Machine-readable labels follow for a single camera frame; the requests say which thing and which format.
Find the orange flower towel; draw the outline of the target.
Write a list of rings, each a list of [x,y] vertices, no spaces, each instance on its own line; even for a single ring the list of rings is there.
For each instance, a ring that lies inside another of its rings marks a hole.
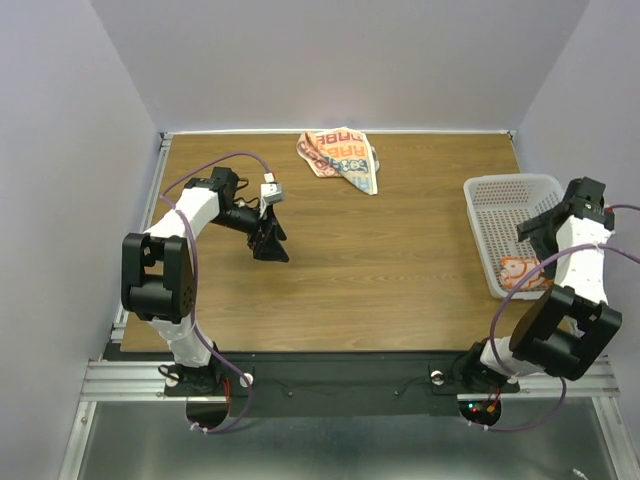
[[[522,277],[539,264],[536,258],[502,257],[500,259],[499,279],[506,289],[512,289]],[[540,272],[532,276],[522,287],[522,290],[536,290],[548,285],[548,280]]]

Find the lettered beige towel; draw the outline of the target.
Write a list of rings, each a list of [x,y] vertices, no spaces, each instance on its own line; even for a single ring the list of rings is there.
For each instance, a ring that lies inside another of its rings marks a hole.
[[[365,133],[348,127],[305,131],[296,151],[317,177],[341,177],[367,195],[378,194],[379,160]]]

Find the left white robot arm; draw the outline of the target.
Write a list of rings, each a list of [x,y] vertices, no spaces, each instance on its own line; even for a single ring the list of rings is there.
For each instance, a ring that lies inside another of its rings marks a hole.
[[[159,369],[168,396],[206,397],[228,386],[216,344],[197,325],[195,241],[209,224],[241,232],[254,259],[286,263],[287,236],[274,212],[282,186],[266,172],[256,206],[237,198],[240,177],[216,167],[190,178],[170,210],[142,233],[122,242],[121,303],[167,343],[174,362]]]

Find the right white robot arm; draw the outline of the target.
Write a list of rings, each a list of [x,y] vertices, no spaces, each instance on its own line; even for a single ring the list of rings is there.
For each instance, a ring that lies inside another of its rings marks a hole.
[[[503,386],[532,372],[580,379],[622,324],[604,290],[604,249],[615,215],[604,206],[604,184],[572,180],[554,207],[515,228],[538,261],[533,272],[550,284],[508,337],[477,342],[460,366],[472,390]]]

